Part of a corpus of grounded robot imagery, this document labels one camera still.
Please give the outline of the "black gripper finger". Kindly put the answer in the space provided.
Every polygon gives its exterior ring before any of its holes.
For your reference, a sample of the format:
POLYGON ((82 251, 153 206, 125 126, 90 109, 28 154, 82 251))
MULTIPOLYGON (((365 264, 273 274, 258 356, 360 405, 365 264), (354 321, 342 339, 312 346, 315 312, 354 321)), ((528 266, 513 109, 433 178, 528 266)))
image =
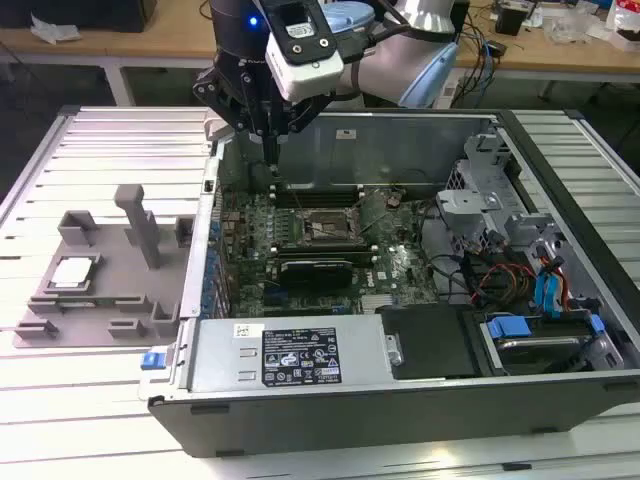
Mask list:
POLYGON ((274 164, 274 136, 257 78, 247 69, 227 79, 220 68, 203 72, 193 87, 196 97, 236 131, 246 131, 262 144, 263 158, 274 164))
POLYGON ((289 133, 300 133, 329 104, 331 94, 317 95, 293 103, 278 97, 273 102, 273 164, 280 156, 279 139, 289 133))

